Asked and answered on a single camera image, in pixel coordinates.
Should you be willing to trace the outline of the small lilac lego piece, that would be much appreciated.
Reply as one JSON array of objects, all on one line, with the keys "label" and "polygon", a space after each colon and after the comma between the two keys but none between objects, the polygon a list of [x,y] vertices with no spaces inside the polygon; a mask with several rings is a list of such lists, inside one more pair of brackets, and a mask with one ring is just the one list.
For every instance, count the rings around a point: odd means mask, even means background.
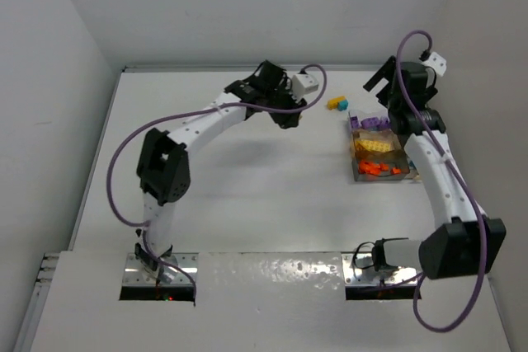
[{"label": "small lilac lego piece", "polygon": [[391,130],[391,123],[390,123],[390,120],[389,118],[387,117],[381,117],[379,118],[379,123],[378,123],[378,127],[377,129],[379,131],[382,131],[382,130]]}]

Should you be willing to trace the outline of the yellow and teal lego block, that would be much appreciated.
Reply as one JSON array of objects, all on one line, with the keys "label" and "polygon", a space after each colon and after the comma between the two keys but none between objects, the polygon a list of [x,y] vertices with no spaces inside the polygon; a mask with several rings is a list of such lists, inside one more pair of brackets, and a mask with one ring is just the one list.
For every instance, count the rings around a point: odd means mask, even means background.
[{"label": "yellow and teal lego block", "polygon": [[348,106],[349,102],[344,96],[334,97],[327,101],[328,110],[344,111],[347,110]]}]

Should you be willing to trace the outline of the yellow lego plate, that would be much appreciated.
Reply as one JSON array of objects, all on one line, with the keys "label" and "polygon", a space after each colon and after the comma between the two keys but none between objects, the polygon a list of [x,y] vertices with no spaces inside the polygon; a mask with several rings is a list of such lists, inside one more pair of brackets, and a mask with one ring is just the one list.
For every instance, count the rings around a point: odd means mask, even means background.
[{"label": "yellow lego plate", "polygon": [[378,153],[388,153],[393,150],[393,145],[391,143],[370,139],[357,140],[356,147],[358,150],[366,150],[369,152]]}]

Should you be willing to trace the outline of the large orange curved lego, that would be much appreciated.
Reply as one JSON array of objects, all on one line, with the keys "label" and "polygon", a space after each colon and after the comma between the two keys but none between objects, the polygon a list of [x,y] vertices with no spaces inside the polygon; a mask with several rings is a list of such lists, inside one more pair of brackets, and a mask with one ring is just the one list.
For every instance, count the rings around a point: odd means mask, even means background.
[{"label": "large orange curved lego", "polygon": [[358,163],[358,171],[360,174],[380,176],[382,173],[386,173],[389,171],[389,166],[385,163],[361,160]]}]

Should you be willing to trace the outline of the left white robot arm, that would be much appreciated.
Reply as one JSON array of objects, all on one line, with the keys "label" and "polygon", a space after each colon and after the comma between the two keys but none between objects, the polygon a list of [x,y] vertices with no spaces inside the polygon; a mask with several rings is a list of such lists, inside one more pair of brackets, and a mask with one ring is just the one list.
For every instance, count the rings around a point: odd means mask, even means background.
[{"label": "left white robot arm", "polygon": [[318,86],[317,78],[305,71],[290,77],[265,61],[249,77],[229,84],[210,104],[210,113],[191,116],[172,132],[153,128],[146,133],[136,173],[147,225],[134,253],[148,272],[158,273],[157,259],[172,253],[170,230],[176,202],[191,185],[191,159],[226,129],[258,112],[247,105],[282,109],[271,114],[272,120],[282,129],[297,127],[300,114],[294,110],[306,106],[304,96]]}]

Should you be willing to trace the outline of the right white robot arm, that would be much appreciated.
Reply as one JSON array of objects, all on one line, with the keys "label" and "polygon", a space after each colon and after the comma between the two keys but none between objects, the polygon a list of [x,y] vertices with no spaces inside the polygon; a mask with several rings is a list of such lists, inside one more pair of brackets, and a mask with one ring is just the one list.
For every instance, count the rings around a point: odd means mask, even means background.
[{"label": "right white robot arm", "polygon": [[461,186],[462,177],[450,155],[446,126],[427,103],[437,93],[429,84],[427,66],[394,56],[363,86],[377,94],[388,111],[392,131],[412,160],[432,208],[435,231],[422,241],[380,239],[372,249],[378,271],[411,267],[429,279],[487,274],[507,234],[500,218],[490,218]]}]

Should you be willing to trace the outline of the amber tinted plastic container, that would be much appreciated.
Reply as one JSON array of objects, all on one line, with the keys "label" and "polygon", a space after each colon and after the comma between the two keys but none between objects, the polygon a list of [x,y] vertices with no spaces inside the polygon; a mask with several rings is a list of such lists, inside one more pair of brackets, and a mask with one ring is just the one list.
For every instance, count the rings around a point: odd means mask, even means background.
[{"label": "amber tinted plastic container", "polygon": [[350,138],[351,157],[361,159],[393,160],[404,156],[403,146],[390,129],[356,129]]}]

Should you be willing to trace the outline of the grey clear plastic container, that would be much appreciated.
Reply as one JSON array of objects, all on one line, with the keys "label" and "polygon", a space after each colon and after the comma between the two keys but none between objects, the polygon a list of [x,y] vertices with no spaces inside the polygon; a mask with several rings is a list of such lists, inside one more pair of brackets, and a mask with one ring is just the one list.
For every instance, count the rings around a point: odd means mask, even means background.
[{"label": "grey clear plastic container", "polygon": [[359,151],[351,160],[356,182],[386,182],[411,179],[413,171],[402,150],[386,153]]}]

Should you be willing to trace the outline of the tall clear side container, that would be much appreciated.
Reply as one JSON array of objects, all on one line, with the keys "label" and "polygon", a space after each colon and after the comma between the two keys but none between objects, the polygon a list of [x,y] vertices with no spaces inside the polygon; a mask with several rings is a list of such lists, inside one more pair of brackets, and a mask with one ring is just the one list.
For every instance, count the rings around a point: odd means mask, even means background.
[{"label": "tall clear side container", "polygon": [[414,171],[414,170],[410,169],[409,165],[408,165],[408,174],[406,175],[406,179],[407,180],[412,180],[412,181],[420,181],[421,177],[419,175],[418,170]]}]

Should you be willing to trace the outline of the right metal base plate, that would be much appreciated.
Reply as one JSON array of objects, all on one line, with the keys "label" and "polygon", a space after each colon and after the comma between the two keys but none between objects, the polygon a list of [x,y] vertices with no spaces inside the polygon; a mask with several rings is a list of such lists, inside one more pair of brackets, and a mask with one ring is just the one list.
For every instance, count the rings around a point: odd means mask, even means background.
[{"label": "right metal base plate", "polygon": [[369,252],[342,254],[342,273],[345,285],[352,288],[388,287],[409,280],[415,284],[417,271],[411,267],[398,267],[392,270],[375,270]]}]

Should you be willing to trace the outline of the metal base plate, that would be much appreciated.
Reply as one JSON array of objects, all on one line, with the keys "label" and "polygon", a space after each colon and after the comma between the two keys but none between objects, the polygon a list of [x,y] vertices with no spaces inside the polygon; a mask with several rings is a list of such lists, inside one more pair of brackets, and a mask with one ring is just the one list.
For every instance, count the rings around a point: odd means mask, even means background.
[{"label": "metal base plate", "polygon": [[345,285],[352,288],[388,287],[409,280],[415,284],[417,271],[411,267],[398,267],[392,270],[375,270],[369,252],[342,254],[342,273]]},{"label": "metal base plate", "polygon": [[183,287],[191,286],[190,280],[175,267],[189,274],[193,280],[197,278],[198,258],[195,254],[172,254],[163,257],[169,265],[160,265],[158,272],[148,270],[134,253],[129,253],[125,261],[125,269],[121,285],[124,287]]}]

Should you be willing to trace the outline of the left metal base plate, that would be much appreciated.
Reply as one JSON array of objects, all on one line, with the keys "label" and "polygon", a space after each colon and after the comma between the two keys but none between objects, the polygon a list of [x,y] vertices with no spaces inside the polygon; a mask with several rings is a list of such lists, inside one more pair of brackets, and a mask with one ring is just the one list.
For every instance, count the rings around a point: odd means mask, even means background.
[{"label": "left metal base plate", "polygon": [[198,258],[195,254],[172,254],[163,257],[169,265],[160,265],[158,272],[148,270],[134,253],[129,253],[125,261],[125,269],[121,285],[124,287],[183,287],[191,286],[190,280],[175,267],[189,274],[193,280],[197,278]]}]

